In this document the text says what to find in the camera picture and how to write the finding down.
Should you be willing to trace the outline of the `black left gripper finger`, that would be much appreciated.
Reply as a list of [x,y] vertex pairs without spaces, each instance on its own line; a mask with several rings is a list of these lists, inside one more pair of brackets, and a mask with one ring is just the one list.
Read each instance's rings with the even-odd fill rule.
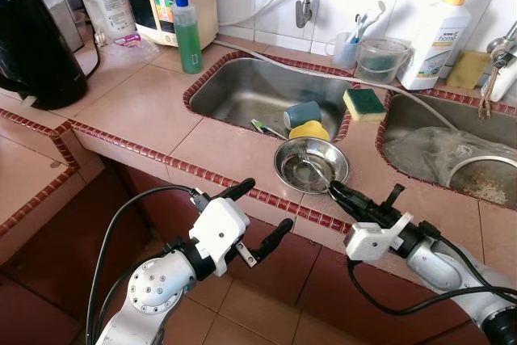
[[252,189],[254,189],[255,183],[254,178],[244,179],[235,186],[227,187],[221,193],[214,195],[213,198],[225,198],[225,200],[233,201],[240,200],[241,197],[247,195]]
[[270,255],[274,250],[280,246],[285,235],[291,232],[294,227],[294,220],[283,219],[265,238],[262,239],[261,245],[256,249],[258,255]]

